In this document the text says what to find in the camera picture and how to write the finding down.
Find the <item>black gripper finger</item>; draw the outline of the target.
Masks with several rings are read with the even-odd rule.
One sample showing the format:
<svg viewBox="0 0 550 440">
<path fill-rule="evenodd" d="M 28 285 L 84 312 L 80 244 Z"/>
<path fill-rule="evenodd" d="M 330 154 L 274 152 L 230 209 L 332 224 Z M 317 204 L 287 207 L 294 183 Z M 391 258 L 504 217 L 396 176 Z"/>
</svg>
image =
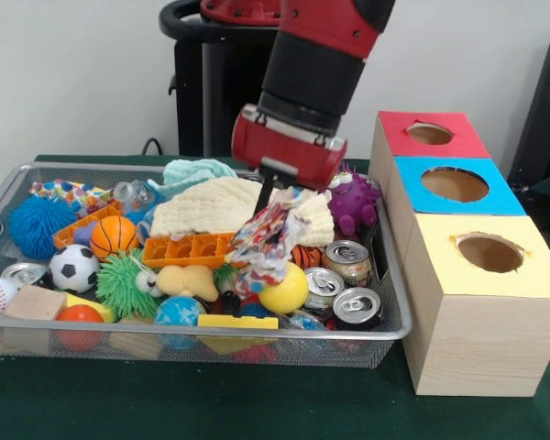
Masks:
<svg viewBox="0 0 550 440">
<path fill-rule="evenodd" d="M 254 215 L 259 214 L 270 202 L 270 196 L 274 187 L 274 177 L 269 176 L 264 178 L 258 200 L 255 206 Z"/>
</svg>

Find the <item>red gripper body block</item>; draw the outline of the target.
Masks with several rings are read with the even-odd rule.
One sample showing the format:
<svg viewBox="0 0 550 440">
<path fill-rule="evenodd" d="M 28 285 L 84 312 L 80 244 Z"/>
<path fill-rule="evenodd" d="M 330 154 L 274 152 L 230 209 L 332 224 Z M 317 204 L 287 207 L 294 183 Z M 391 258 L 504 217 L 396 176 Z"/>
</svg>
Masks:
<svg viewBox="0 0 550 440">
<path fill-rule="evenodd" d="M 347 152 L 344 138 L 289 125 L 253 104 L 240 111 L 231 145 L 236 160 L 254 169 L 265 166 L 292 175 L 297 184 L 311 189 L 328 186 Z"/>
</svg>

